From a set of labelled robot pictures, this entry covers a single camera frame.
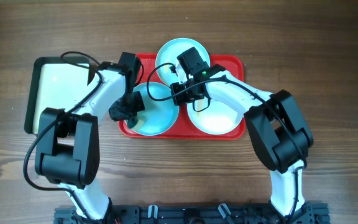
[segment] black cable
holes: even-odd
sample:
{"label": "black cable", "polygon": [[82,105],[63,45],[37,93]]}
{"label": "black cable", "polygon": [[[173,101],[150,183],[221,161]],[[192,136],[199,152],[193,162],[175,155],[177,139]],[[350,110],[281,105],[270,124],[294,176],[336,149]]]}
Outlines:
{"label": "black cable", "polygon": [[144,66],[143,66],[142,62],[140,62],[140,66],[142,67],[142,75],[140,76],[139,81],[137,81],[137,82],[135,83],[135,86],[139,85],[140,82],[142,81],[142,78],[143,78]]}
{"label": "black cable", "polygon": [[50,123],[41,133],[38,134],[37,138],[34,140],[34,142],[31,144],[29,150],[27,151],[27,154],[25,155],[24,158],[24,163],[23,163],[23,176],[25,181],[33,188],[37,189],[37,190],[44,190],[44,191],[66,191],[68,192],[74,199],[74,201],[76,202],[76,204],[79,206],[80,210],[83,212],[83,214],[87,217],[87,219],[89,220],[93,220],[88,212],[86,211],[86,209],[84,208],[84,206],[82,205],[82,203],[80,202],[80,200],[78,199],[78,197],[75,195],[74,191],[71,189],[67,189],[67,188],[63,188],[63,187],[41,187],[37,184],[35,184],[34,182],[31,181],[30,177],[29,177],[29,173],[27,170],[27,167],[29,165],[29,159],[31,156],[32,151],[35,149],[36,145],[39,143],[39,141],[45,136],[45,134],[55,125],[57,125],[60,121],[64,120],[67,116],[71,115],[72,112],[76,111],[78,108],[80,108],[82,106],[83,103],[85,103],[98,89],[99,87],[102,85],[103,83],[103,77],[102,74],[100,74],[99,71],[97,71],[96,69],[93,69],[91,67],[86,67],[84,65],[78,65],[72,62],[69,62],[67,60],[64,59],[65,55],[68,54],[80,54],[83,55],[85,57],[88,57],[89,59],[91,59],[92,61],[94,61],[96,64],[99,65],[99,62],[94,59],[93,57],[81,53],[81,52],[65,52],[60,56],[60,60],[64,61],[65,63],[68,63],[70,65],[74,65],[80,68],[87,68],[87,69],[91,69],[93,70],[96,74],[98,74],[99,76],[99,82],[98,84],[92,89],[92,91],[90,91],[77,105],[75,105],[72,109],[68,110],[67,112],[65,112],[62,116],[58,117],[55,121],[53,121],[52,123]]}
{"label": "black cable", "polygon": [[303,161],[303,166],[302,167],[297,167],[293,173],[295,175],[295,197],[294,197],[294,202],[293,202],[293,206],[292,206],[292,210],[291,210],[291,213],[288,215],[288,218],[287,218],[287,223],[291,223],[292,221],[292,218],[293,218],[293,215],[295,213],[295,210],[296,210],[296,205],[298,203],[298,196],[299,196],[299,191],[298,191],[298,186],[299,186],[299,183],[298,183],[298,171],[299,170],[303,170],[305,169],[307,166],[308,166],[308,163],[305,159],[305,156],[303,155],[303,152],[302,150],[299,148],[299,145],[296,143],[295,141],[295,138],[293,137],[293,135],[291,134],[291,132],[288,130],[287,126],[285,125],[285,123],[282,121],[281,117],[277,114],[277,112],[264,100],[262,99],[258,94],[254,93],[253,91],[250,91],[247,87],[241,85],[240,83],[237,83],[237,82],[234,82],[234,81],[231,81],[229,79],[227,79],[226,76],[223,76],[221,78],[212,78],[212,79],[209,79],[209,80],[206,80],[206,81],[203,81],[203,82],[199,82],[199,83],[196,83],[192,86],[189,86],[188,88],[185,88],[184,90],[182,91],[179,91],[178,93],[172,95],[172,96],[168,96],[168,97],[165,97],[165,98],[161,98],[161,99],[156,99],[154,98],[151,94],[150,94],[150,91],[149,91],[149,81],[151,79],[151,76],[154,74],[154,72],[159,69],[160,67],[162,66],[165,66],[165,65],[171,65],[171,66],[174,66],[174,64],[172,63],[163,63],[161,65],[159,65],[157,68],[155,68],[149,75],[149,77],[147,78],[147,94],[149,95],[149,97],[152,99],[152,100],[155,100],[155,101],[164,101],[164,100],[169,100],[169,99],[172,99],[180,94],[183,94],[184,92],[188,91],[190,88],[194,88],[198,85],[202,85],[202,84],[205,84],[205,83],[209,83],[209,82],[225,82],[225,83],[230,83],[230,84],[233,84],[235,86],[238,86],[240,88],[242,88],[243,90],[245,90],[246,92],[248,92],[251,96],[253,96],[254,98],[258,99],[264,106],[266,106],[266,108],[273,114],[274,118],[281,124],[281,126],[283,127],[284,131],[286,132],[286,134],[288,135],[288,137],[290,138],[290,141],[292,142],[292,144],[295,146],[295,149],[298,151],[299,155],[300,155],[300,159]]}

